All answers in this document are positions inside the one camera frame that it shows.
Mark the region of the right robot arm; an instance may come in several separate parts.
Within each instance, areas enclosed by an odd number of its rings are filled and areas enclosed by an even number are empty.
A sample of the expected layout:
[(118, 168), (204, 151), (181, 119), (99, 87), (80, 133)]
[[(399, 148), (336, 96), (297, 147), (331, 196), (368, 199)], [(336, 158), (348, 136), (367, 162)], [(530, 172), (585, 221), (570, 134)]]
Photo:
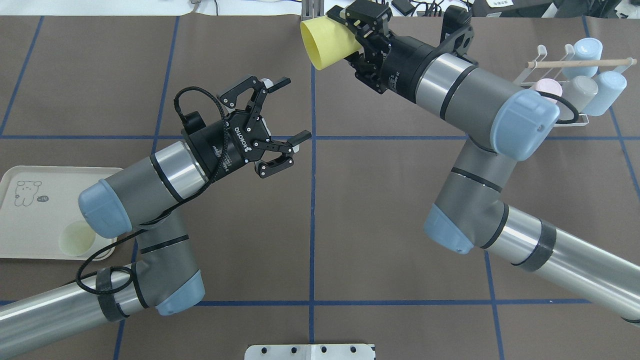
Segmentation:
[(466, 56), (474, 30), (461, 7), (445, 11), (436, 47), (392, 32), (392, 15), (388, 5), (370, 0), (327, 12), (363, 48), (346, 57), (358, 80), (380, 94), (393, 91), (467, 134), (426, 218), (428, 237), (461, 255), (484, 249), (638, 326), (638, 265), (500, 199), (518, 162), (553, 129), (558, 106)]

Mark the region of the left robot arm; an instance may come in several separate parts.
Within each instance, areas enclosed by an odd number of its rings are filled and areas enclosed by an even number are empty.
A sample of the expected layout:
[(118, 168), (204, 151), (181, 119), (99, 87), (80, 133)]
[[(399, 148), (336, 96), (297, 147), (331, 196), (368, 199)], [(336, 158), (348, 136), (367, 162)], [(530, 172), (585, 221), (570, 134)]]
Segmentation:
[(247, 75), (218, 95), (174, 96), (182, 139), (99, 180), (78, 196), (89, 227), (115, 242), (90, 255), (67, 284), (1, 309), (1, 358), (10, 359), (147, 308), (183, 312), (205, 296), (179, 208), (247, 164), (267, 178), (294, 164), (304, 130), (273, 139), (261, 112), (290, 78)]

